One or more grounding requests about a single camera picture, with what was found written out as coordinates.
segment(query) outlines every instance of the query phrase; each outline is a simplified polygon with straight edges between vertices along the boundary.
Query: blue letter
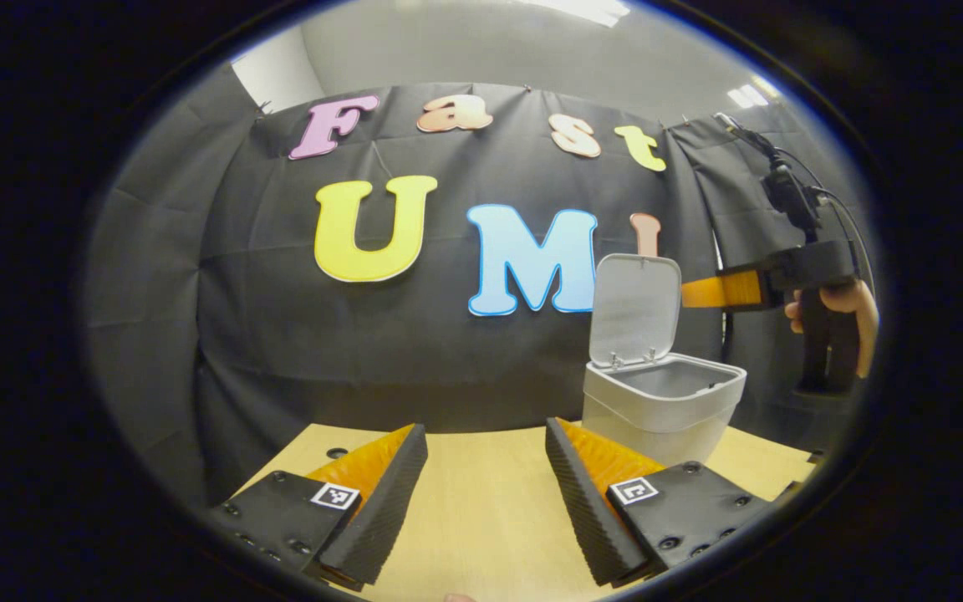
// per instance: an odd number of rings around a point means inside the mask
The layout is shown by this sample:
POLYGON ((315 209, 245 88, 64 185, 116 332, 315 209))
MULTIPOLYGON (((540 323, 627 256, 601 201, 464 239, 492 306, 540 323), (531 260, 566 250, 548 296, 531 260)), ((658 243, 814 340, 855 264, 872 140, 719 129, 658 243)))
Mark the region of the blue letter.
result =
POLYGON ((506 316, 519 302, 507 291, 507 270, 532 311, 545 304, 559 270, 559 290, 552 306, 561 312, 593 309, 593 230, 591 213, 565 209, 555 214, 545 242, 530 233, 518 211, 506 205, 478 205, 466 213, 481 236, 481 289, 467 306, 476 316, 506 316))

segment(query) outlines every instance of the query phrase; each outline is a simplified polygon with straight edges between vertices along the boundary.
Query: ceiling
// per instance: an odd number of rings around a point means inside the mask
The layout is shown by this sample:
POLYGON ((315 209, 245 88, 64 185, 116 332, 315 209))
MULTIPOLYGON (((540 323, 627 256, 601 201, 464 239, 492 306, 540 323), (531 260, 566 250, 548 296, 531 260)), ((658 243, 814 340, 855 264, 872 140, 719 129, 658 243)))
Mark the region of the ceiling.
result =
POLYGON ((580 96, 664 125, 737 110, 727 92, 753 81, 738 54, 654 8, 622 3, 629 12, 605 27, 531 4, 604 1, 528 2, 340 3, 249 50, 234 68, 256 102, 270 100, 268 113, 383 85, 475 81, 580 96))

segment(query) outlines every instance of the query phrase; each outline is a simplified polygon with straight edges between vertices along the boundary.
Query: trash can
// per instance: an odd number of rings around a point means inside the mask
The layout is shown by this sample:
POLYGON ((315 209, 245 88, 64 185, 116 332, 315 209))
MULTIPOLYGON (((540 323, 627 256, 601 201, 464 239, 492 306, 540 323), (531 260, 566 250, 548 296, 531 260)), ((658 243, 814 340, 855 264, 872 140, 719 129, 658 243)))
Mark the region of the trash can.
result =
POLYGON ((681 271, 615 254, 597 266, 582 426, 660 464, 706 461, 741 400, 746 371, 672 354, 681 271))

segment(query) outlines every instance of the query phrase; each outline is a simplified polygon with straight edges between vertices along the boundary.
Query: table surface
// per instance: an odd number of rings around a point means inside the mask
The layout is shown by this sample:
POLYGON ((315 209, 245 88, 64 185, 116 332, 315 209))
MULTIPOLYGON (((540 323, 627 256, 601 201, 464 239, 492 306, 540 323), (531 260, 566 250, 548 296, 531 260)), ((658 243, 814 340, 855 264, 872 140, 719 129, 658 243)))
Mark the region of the table surface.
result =
MULTIPOLYGON (((331 462, 327 450, 385 434, 311 424, 241 491, 273 470, 306 475, 331 462)), ((425 443, 429 460, 393 551, 377 583, 352 594, 374 602, 442 602, 445 594, 585 602, 612 594, 589 576, 545 453, 545 427, 427 434, 425 443)), ((773 500, 809 476, 809 455, 727 427, 706 465, 773 500)))

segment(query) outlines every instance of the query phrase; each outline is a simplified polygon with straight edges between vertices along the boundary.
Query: trash can lid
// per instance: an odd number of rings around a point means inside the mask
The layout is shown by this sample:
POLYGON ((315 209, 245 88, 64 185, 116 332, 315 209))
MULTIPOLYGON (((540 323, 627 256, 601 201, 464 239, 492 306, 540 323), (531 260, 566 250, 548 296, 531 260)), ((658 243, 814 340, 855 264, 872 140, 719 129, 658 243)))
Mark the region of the trash can lid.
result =
POLYGON ((589 358, 601 367, 637 365, 668 354, 681 306, 679 264, 616 253, 597 264, 589 358))

